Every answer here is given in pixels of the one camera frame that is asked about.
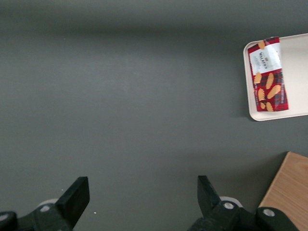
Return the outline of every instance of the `wooden block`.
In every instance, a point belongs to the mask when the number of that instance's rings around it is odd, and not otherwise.
[[[288,152],[260,207],[284,212],[300,231],[308,230],[308,158]]]

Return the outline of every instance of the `snack bag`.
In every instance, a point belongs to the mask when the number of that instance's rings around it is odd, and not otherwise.
[[[248,49],[257,111],[288,110],[279,37],[263,40]]]

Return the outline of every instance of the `shortbread biscuit illustration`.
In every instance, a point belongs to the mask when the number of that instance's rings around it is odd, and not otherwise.
[[[264,90],[262,88],[260,88],[258,90],[258,98],[259,98],[259,101],[265,100],[265,93],[264,93]]]
[[[268,94],[268,99],[273,98],[281,90],[280,85],[275,85]]]
[[[273,82],[274,82],[274,74],[270,73],[268,76],[268,80],[266,81],[266,89],[270,89]]]
[[[264,103],[260,103],[260,106],[262,109],[265,109],[265,104]]]
[[[260,83],[262,79],[262,75],[260,72],[258,72],[254,78],[254,83]]]
[[[258,46],[260,47],[260,49],[264,50],[264,48],[265,48],[265,42],[264,42],[264,41],[260,41],[260,42],[258,43]]]
[[[274,111],[274,109],[273,109],[272,105],[270,104],[270,102],[267,102],[267,103],[266,103],[266,109],[267,109],[269,112],[273,112],[273,111]]]

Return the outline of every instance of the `gray table surface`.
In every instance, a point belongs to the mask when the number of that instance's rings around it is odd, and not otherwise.
[[[0,210],[23,216],[88,176],[76,231],[187,230],[208,175],[254,211],[286,152],[308,156],[308,117],[250,118],[243,48],[307,33],[307,8],[1,1]]]

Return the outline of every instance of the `screw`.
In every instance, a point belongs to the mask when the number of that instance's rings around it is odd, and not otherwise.
[[[223,206],[224,206],[226,209],[234,209],[234,205],[231,204],[230,202],[224,203]]]
[[[264,209],[264,210],[263,210],[263,213],[264,213],[266,216],[268,216],[268,217],[274,217],[274,216],[275,216],[274,211],[273,211],[273,210],[270,210],[270,209],[268,209],[268,208]]]
[[[43,207],[40,209],[40,211],[41,211],[41,213],[43,213],[43,212],[47,212],[49,209],[50,209],[50,207],[49,207],[48,205],[45,205],[45,206],[43,206]]]
[[[3,214],[3,215],[0,216],[0,221],[4,221],[8,217],[9,217],[8,214]]]

